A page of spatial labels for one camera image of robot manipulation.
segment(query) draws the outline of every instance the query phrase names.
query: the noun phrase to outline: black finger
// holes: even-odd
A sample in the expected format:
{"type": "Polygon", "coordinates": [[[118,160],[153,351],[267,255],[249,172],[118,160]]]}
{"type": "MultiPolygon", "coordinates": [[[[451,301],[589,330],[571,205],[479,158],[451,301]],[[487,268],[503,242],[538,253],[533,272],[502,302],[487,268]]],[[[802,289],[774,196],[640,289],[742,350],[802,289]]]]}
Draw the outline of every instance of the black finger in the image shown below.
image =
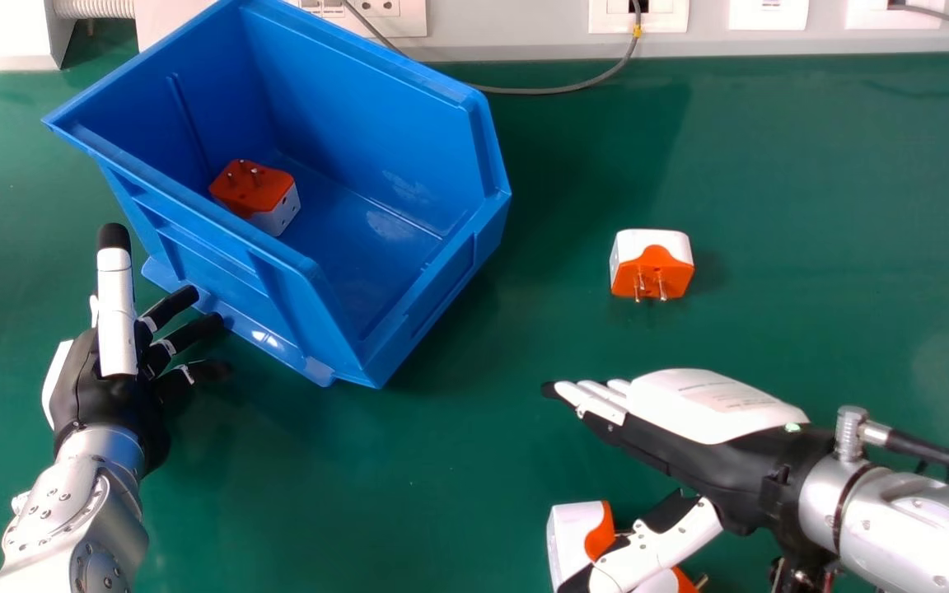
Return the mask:
{"type": "Polygon", "coordinates": [[[156,333],[159,328],[166,325],[166,322],[174,319],[174,315],[185,311],[199,299],[200,293],[199,290],[196,290],[196,286],[182,286],[168,294],[168,296],[163,297],[152,307],[148,307],[148,311],[144,312],[139,320],[148,327],[150,333],[156,333]]]}
{"type": "Polygon", "coordinates": [[[210,314],[200,316],[199,319],[182,325],[167,335],[153,342],[142,356],[142,372],[148,379],[152,379],[163,372],[171,364],[175,354],[182,352],[189,346],[222,331],[222,316],[210,314]]]}
{"type": "Polygon", "coordinates": [[[163,404],[163,412],[179,413],[188,404],[193,385],[224,381],[232,374],[233,368],[225,361],[194,361],[165,372],[161,378],[153,381],[152,390],[163,404]]]}

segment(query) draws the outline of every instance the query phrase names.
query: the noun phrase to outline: electrical outlet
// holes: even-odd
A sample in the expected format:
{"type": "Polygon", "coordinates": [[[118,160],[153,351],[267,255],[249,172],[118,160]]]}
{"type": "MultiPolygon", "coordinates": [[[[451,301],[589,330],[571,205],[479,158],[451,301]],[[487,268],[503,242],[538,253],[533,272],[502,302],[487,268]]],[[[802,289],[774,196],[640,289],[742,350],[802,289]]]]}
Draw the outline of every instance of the electrical outlet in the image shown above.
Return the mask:
{"type": "MultiPolygon", "coordinates": [[[[690,0],[640,0],[647,33],[686,33],[690,0]]],[[[588,33],[632,33],[635,7],[630,0],[588,0],[588,33]]]]}
{"type": "Polygon", "coordinates": [[[809,0],[731,0],[731,30],[805,30],[809,0]]]}
{"type": "MultiPolygon", "coordinates": [[[[907,0],[911,7],[944,10],[945,0],[907,0]]],[[[889,11],[888,0],[848,0],[844,29],[939,29],[933,16],[907,11],[889,11]]]]}
{"type": "MultiPolygon", "coordinates": [[[[362,37],[374,37],[343,0],[289,0],[302,10],[320,16],[362,37]]],[[[349,0],[355,10],[385,37],[426,37],[426,0],[349,0]]]]}

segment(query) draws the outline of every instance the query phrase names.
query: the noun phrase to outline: robotic arm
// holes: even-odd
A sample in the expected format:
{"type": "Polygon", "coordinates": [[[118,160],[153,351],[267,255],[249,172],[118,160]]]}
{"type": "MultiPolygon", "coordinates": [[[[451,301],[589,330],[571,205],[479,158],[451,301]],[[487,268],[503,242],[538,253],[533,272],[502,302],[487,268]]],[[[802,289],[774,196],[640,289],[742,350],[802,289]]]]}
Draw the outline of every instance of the robotic arm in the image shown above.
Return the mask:
{"type": "MultiPolygon", "coordinates": [[[[686,502],[674,495],[652,512],[674,529],[651,529],[643,540],[674,553],[618,555],[630,548],[619,537],[595,563],[568,571],[558,593],[636,590],[629,575],[647,582],[720,530],[760,528],[783,550],[773,593],[829,593],[841,567],[890,593],[949,593],[949,484],[863,457],[866,446],[882,446],[949,466],[945,448],[848,406],[835,431],[822,431],[794,406],[711,371],[671,369],[605,385],[554,382],[543,394],[568,403],[603,441],[701,494],[686,502]],[[698,514],[698,502],[718,522],[698,514]],[[617,567],[614,555],[633,566],[617,567]]],[[[634,533],[638,539],[640,530],[634,533]]],[[[549,551],[556,562],[551,541],[549,551]]]]}
{"type": "Polygon", "coordinates": [[[148,547],[138,485],[169,453],[166,414],[194,384],[229,372],[216,361],[164,372],[175,354],[219,333],[222,318],[201,316],[154,342],[199,293],[182,288],[135,319],[129,247],[123,226],[102,227],[93,327],[61,343],[49,365],[42,406],[56,459],[12,499],[0,593],[131,592],[148,547]]]}

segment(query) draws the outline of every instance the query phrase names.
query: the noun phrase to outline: wall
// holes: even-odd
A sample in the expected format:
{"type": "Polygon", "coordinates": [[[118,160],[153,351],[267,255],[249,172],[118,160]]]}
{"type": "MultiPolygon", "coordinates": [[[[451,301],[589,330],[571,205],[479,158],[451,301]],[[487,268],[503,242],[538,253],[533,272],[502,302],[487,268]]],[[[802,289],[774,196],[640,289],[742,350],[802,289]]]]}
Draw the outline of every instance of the wall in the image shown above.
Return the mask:
{"type": "MultiPolygon", "coordinates": [[[[626,36],[587,33],[587,0],[427,0],[429,37],[401,40],[426,61],[609,58],[626,36]]],[[[685,34],[647,35],[638,55],[941,52],[939,30],[845,30],[844,0],[811,0],[807,29],[729,31],[727,0],[690,0],[685,34]]]]}

